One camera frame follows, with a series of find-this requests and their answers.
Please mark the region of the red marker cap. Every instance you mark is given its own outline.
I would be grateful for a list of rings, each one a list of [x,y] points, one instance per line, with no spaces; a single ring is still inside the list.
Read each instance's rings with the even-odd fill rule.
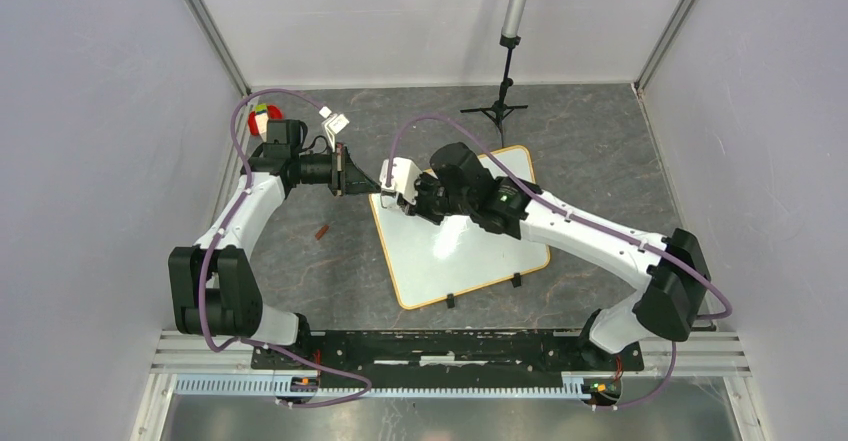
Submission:
[[[329,226],[328,226],[328,225],[324,225],[324,226],[322,226],[322,227],[318,230],[318,232],[315,234],[315,239],[316,239],[316,240],[320,240],[320,239],[321,239],[321,238],[322,238],[322,237],[323,237],[323,236],[327,233],[327,231],[328,231],[328,230],[329,230]]]

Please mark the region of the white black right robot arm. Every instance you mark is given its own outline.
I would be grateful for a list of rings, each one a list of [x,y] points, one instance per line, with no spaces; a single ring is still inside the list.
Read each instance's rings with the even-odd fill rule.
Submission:
[[[580,333],[577,353],[591,369],[602,369],[629,345],[655,336],[689,339],[709,280],[692,233],[670,236],[623,226],[578,209],[513,173],[492,157],[490,170],[466,144],[437,150],[423,171],[406,158],[381,167],[380,183],[399,208],[440,224],[465,216],[484,231],[541,243],[574,255],[627,283],[631,294],[596,311]]]

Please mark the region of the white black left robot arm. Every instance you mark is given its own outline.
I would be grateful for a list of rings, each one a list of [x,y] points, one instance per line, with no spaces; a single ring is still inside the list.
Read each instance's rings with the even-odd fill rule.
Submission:
[[[314,342],[300,333],[303,317],[264,303],[249,264],[260,234],[299,185],[325,185],[334,196],[380,190],[344,144],[310,153],[304,147],[305,133],[298,120],[269,121],[224,212],[194,244],[175,248],[168,258],[179,332],[276,344],[278,358],[295,369],[312,360]]]

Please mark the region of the yellow framed whiteboard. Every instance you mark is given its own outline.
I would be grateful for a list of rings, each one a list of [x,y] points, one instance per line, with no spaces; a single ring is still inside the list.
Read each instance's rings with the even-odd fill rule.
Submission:
[[[403,214],[389,196],[369,198],[395,295],[406,310],[545,268],[544,244],[484,231],[466,216],[440,225]]]

